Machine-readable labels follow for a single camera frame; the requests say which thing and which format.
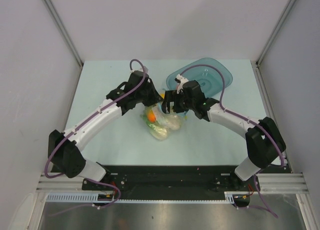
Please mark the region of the clear zip top bag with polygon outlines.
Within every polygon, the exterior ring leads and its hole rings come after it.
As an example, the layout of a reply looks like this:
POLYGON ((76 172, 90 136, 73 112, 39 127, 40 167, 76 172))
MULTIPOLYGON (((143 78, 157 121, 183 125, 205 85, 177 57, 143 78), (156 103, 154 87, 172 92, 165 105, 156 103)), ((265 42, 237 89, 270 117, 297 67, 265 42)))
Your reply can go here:
POLYGON ((187 117, 187 112, 182 112, 182 113, 170 112, 170 113, 168 113, 168 114, 165 114, 165 113, 162 112, 162 108, 161 108, 162 105, 161 105, 161 103, 162 103, 162 102, 159 102, 159 103, 157 103, 157 104, 155 104, 155 105, 152 105, 152 106, 149 106, 149 107, 145 107, 144 110, 142 111, 142 114, 141 114, 141 115, 146 115, 146 116, 147 116, 147 114, 148 114, 149 112, 153 112, 154 115, 155 115, 155 117, 156 117, 155 123, 159 124, 159 125, 162 126, 162 127, 167 128, 167 130, 168 130, 168 137, 169 137, 169 135, 170 135, 171 132, 173 132, 173 131, 178 131, 179 129, 178 129, 178 130, 172 130, 172 129, 168 128, 168 127, 166 126, 166 116, 167 116, 167 115, 178 115, 178 116, 180 117, 180 120, 181 120, 181 128, 182 128, 184 122, 188 119, 188 117, 187 117))

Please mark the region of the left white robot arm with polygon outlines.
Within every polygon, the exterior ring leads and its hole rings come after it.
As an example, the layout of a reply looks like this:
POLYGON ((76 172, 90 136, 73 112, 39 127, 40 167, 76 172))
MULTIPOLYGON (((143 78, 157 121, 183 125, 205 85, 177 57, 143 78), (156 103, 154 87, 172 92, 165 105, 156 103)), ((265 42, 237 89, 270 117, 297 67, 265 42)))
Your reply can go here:
POLYGON ((149 75, 139 70, 132 71, 128 81, 110 91, 89 116, 69 129, 62 132, 54 130, 49 134, 47 163, 52 163, 68 178, 91 179, 98 189, 107 189, 111 183, 108 171, 101 164, 84 158, 82 151, 108 124, 137 104, 149 107, 161 100, 149 75))

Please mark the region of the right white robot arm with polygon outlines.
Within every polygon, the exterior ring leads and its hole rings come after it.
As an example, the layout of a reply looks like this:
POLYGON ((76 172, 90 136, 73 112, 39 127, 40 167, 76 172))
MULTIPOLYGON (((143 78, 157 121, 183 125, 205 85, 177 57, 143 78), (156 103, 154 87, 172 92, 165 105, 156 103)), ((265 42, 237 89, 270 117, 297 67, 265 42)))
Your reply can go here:
POLYGON ((166 91, 161 109, 165 114, 193 111, 198 119, 219 124, 245 139, 247 158, 230 178, 231 186, 237 191, 247 187, 249 178, 269 167, 276 158, 280 159, 281 167, 285 164, 283 152, 287 146, 272 118, 253 119, 231 111, 219 100, 206 97, 195 80, 180 83, 177 90, 166 91))

